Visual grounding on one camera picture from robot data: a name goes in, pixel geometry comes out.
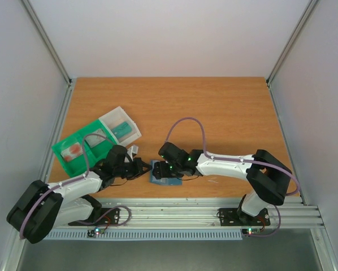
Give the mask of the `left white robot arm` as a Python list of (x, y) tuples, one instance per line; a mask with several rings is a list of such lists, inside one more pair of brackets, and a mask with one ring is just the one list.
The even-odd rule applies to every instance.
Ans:
[(115, 145), (84, 174), (57, 183), (33, 181), (6, 221), (31, 244), (40, 242), (58, 226), (98, 225), (111, 210), (104, 209), (92, 194), (113, 185), (117, 178), (135, 180), (151, 169), (150, 164), (130, 155), (125, 147)]

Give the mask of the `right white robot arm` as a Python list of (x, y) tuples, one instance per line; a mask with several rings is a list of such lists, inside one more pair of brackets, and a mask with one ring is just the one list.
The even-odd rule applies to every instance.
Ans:
[(186, 152), (166, 142), (158, 154), (163, 160), (156, 161), (152, 171), (157, 180), (216, 175), (247, 181), (253, 190), (236, 211), (242, 224), (253, 222), (269, 205), (283, 205), (293, 178), (291, 170), (266, 150), (244, 156), (218, 155), (196, 149)]

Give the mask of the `teal card holder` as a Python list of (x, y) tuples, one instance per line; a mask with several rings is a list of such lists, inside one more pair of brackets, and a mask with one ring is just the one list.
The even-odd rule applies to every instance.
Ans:
[(150, 178), (149, 182), (155, 185), (160, 185), (160, 186), (181, 186), (183, 184), (183, 181), (181, 178), (161, 178), (161, 179), (156, 179), (153, 175), (153, 170), (150, 172)]

